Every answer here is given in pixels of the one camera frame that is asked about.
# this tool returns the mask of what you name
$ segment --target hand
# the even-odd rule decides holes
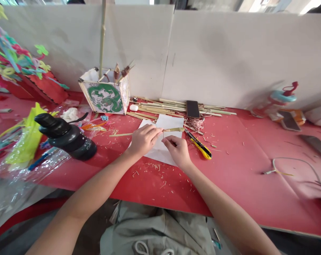
[[[144,156],[155,145],[157,138],[161,135],[162,131],[162,128],[146,124],[133,132],[132,144],[128,149],[139,157]]]
[[[180,169],[185,171],[186,168],[192,164],[188,144],[185,139],[177,136],[167,136],[161,141],[169,150],[171,157]]]

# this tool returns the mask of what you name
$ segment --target yellow utility knife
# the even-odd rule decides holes
[[[212,155],[211,152],[206,148],[196,137],[194,137],[187,129],[185,129],[185,132],[189,136],[190,140],[193,141],[193,143],[197,146],[197,148],[200,150],[200,152],[203,154],[203,156],[210,160]]]

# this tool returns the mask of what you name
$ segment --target pink flower cutout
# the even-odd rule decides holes
[[[14,50],[16,50],[16,53],[17,53],[17,54],[19,54],[19,55],[22,54],[22,55],[26,55],[26,56],[30,57],[29,51],[27,51],[27,50],[25,50],[25,49],[22,49],[22,48],[20,47],[20,45],[14,44],[14,45],[12,46],[12,48],[13,48]]]

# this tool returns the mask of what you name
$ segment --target white partition board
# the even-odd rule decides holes
[[[160,97],[170,39],[173,5],[107,5],[104,67],[130,61],[133,95]],[[24,48],[49,51],[44,59],[61,83],[81,91],[78,78],[99,67],[101,6],[5,6],[0,26]]]
[[[175,11],[162,98],[244,108],[282,80],[321,99],[321,14]]]

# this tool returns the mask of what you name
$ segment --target paper scrap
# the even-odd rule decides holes
[[[142,126],[146,124],[153,124],[149,120],[143,120],[139,126],[141,128]],[[160,114],[158,117],[158,120],[155,124],[157,127],[161,127],[163,129],[170,129],[170,128],[181,128],[184,125],[184,118],[176,118],[172,116],[167,116]],[[174,131],[174,132],[164,132],[164,137],[166,136],[177,136],[179,138],[182,138],[182,133],[179,131]],[[156,144],[154,147],[145,155],[145,157],[155,159],[157,161],[163,162],[165,164],[177,166],[175,162],[173,161],[170,152],[167,150],[166,146],[162,143],[163,135],[160,135],[158,137]]]

